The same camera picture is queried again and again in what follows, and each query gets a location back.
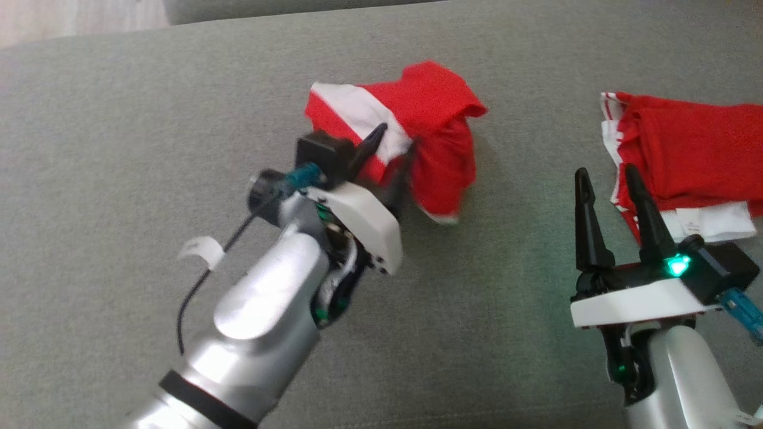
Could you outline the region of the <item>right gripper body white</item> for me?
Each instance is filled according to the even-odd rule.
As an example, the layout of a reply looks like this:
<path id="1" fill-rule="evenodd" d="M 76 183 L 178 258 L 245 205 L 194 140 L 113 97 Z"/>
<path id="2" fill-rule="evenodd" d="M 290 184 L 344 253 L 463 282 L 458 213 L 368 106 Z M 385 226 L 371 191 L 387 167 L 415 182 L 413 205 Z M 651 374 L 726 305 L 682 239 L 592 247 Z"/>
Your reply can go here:
<path id="1" fill-rule="evenodd" d="M 722 371 L 696 323 L 721 307 L 701 304 L 680 277 L 649 281 L 647 272 L 632 264 L 581 274 L 574 326 L 599 330 L 627 406 L 720 406 Z"/>

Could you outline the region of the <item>red basketball jersey white sleeves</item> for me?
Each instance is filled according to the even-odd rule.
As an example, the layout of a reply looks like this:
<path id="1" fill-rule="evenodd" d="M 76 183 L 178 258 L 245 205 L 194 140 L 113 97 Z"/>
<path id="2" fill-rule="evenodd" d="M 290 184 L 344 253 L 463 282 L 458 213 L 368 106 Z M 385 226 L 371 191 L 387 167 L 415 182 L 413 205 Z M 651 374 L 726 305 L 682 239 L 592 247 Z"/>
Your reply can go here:
<path id="1" fill-rule="evenodd" d="M 754 237 L 763 218 L 763 105 L 706 105 L 603 92 L 603 145 L 616 164 L 611 203 L 640 237 L 625 168 L 640 172 L 676 242 Z"/>

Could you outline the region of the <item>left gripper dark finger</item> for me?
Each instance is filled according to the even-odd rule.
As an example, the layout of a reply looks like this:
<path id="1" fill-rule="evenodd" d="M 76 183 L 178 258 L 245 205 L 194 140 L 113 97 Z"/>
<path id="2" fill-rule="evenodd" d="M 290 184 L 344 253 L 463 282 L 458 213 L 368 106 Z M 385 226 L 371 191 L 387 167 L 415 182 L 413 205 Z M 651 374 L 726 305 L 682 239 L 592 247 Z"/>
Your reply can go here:
<path id="1" fill-rule="evenodd" d="M 386 130 L 387 123 L 379 124 L 356 147 L 351 160 L 351 177 L 357 177 L 360 171 L 364 169 L 365 164 L 376 154 Z"/>
<path id="2" fill-rule="evenodd" d="M 386 207 L 390 211 L 399 211 L 401 201 L 408 185 L 408 176 L 411 173 L 412 161 L 416 157 L 417 142 L 412 142 L 409 149 L 395 159 L 392 175 L 386 187 Z"/>

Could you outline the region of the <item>red shorts white stripe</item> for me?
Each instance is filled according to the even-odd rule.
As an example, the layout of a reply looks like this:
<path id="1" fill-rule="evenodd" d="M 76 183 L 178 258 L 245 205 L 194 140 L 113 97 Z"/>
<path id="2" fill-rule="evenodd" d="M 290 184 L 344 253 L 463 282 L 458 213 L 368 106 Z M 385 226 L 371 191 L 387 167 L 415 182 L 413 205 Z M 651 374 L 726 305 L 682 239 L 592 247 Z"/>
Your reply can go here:
<path id="1" fill-rule="evenodd" d="M 387 124 L 360 177 L 386 185 L 404 154 L 413 149 L 408 181 L 412 199 L 441 225 L 455 225 L 460 219 L 461 201 L 476 176 L 468 120 L 486 113 L 463 78 L 430 60 L 407 66 L 399 79 L 390 82 L 315 82 L 305 107 L 314 129 L 354 145 L 378 125 Z"/>

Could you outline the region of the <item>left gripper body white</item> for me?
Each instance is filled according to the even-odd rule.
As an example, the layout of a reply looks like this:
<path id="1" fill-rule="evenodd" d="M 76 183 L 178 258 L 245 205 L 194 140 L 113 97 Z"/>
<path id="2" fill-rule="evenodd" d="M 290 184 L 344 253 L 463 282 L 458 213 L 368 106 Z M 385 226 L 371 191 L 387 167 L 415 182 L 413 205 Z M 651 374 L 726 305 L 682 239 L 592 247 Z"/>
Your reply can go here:
<path id="1" fill-rule="evenodd" d="M 327 328 L 349 309 L 355 289 L 370 269 L 396 274 L 403 258 L 398 218 L 367 188 L 345 182 L 330 191 L 316 187 L 307 196 L 324 225 L 344 240 L 330 253 L 336 270 L 319 287 L 311 312 L 319 328 Z"/>

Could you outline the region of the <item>large grey sofa seat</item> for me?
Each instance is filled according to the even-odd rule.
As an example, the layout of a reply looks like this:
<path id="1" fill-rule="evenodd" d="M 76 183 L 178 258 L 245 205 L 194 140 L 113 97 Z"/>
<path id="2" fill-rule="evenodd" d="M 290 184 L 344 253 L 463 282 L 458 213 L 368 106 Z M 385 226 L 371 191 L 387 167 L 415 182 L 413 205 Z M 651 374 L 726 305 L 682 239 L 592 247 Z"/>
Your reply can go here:
<path id="1" fill-rule="evenodd" d="M 763 104 L 763 1 L 453 0 L 74 36 L 0 51 L 0 429 L 114 429 L 177 354 L 175 315 L 251 179 L 293 165 L 310 86 L 431 59 L 487 106 L 460 222 L 406 203 L 263 429 L 624 427 L 576 329 L 574 173 L 619 263 L 599 97 Z"/>

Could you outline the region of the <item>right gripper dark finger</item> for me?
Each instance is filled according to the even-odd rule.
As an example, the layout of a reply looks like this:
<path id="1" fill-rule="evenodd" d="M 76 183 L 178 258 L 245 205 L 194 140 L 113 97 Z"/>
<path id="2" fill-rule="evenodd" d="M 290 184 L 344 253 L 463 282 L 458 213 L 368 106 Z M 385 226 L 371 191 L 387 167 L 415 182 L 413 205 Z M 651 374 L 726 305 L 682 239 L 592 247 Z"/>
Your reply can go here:
<path id="1" fill-rule="evenodd" d="M 595 201 L 588 171 L 581 167 L 575 172 L 575 261 L 581 272 L 615 266 L 614 255 L 603 241 Z"/>
<path id="2" fill-rule="evenodd" d="M 665 225 L 656 202 L 633 164 L 626 164 L 626 185 L 637 212 L 640 233 L 640 262 L 656 265 L 678 254 L 678 247 Z"/>

